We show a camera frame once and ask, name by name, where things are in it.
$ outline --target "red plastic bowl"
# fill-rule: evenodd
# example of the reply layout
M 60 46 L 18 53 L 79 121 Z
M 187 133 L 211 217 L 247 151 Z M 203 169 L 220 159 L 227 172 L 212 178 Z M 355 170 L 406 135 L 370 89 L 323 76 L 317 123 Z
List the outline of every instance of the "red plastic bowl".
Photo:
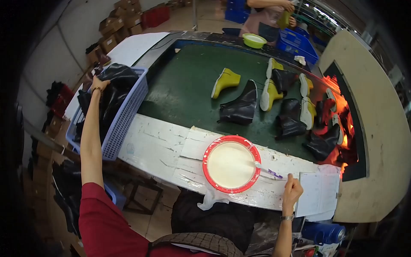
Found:
M 254 175 L 251 177 L 251 179 L 243 186 L 239 188 L 224 188 L 221 186 L 218 186 L 214 180 L 210 177 L 210 174 L 208 173 L 208 168 L 207 168 L 207 162 L 208 162 L 208 156 L 212 152 L 212 150 L 219 144 L 224 143 L 224 142 L 236 142 L 240 143 L 243 146 L 247 147 L 251 154 L 254 157 L 255 162 L 261 163 L 261 158 L 260 158 L 260 153 L 258 152 L 257 148 L 247 139 L 244 137 L 240 136 L 223 136 L 220 138 L 217 138 L 214 140 L 206 149 L 203 157 L 203 171 L 205 178 L 207 181 L 217 190 L 224 192 L 224 193 L 229 193 L 229 194 L 235 194 L 235 193 L 240 193 L 243 192 L 247 189 L 249 189 L 254 183 L 257 181 L 258 177 L 260 176 L 260 169 L 255 168 L 254 170 Z

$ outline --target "green plastic bowl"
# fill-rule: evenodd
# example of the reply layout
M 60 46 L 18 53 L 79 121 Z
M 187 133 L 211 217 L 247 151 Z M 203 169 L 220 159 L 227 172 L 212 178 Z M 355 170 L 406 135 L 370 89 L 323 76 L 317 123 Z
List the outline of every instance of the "green plastic bowl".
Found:
M 256 34 L 244 33 L 242 35 L 244 39 L 244 44 L 246 46 L 261 49 L 267 43 L 267 40 L 263 37 L 260 37 Z

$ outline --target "blue bottle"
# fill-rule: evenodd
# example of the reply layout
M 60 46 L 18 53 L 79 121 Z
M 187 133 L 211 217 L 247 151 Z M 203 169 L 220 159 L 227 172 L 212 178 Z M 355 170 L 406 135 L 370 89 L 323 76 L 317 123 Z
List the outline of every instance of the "blue bottle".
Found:
M 344 235 L 345 227 L 339 224 L 306 222 L 302 229 L 302 237 L 316 245 L 339 243 Z

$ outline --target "red shirt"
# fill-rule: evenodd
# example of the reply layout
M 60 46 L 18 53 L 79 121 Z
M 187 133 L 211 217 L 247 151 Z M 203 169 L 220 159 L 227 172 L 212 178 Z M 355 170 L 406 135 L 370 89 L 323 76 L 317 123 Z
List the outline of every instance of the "red shirt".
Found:
M 79 228 L 87 257 L 142 256 L 146 255 L 149 241 L 132 230 L 121 211 L 96 183 L 86 183 L 82 188 Z M 152 257 L 216 255 L 191 252 L 174 245 L 151 250 Z

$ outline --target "white wall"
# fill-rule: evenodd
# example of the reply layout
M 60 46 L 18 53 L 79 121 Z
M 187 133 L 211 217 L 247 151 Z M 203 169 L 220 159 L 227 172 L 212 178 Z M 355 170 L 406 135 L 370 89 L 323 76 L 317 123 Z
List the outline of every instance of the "white wall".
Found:
M 62 0 L 46 20 L 38 35 L 39 40 L 34 42 L 32 54 L 23 69 L 27 81 L 21 79 L 18 93 L 18 101 L 23 107 L 25 118 L 37 129 L 43 127 L 49 111 L 44 104 L 46 90 L 53 81 L 62 81 L 74 88 L 88 68 L 85 50 L 101 37 L 100 21 L 109 15 L 117 1 Z M 167 1 L 140 0 L 143 11 L 162 2 Z M 24 166 L 27 166 L 31 156 L 31 143 L 29 135 L 26 134 Z

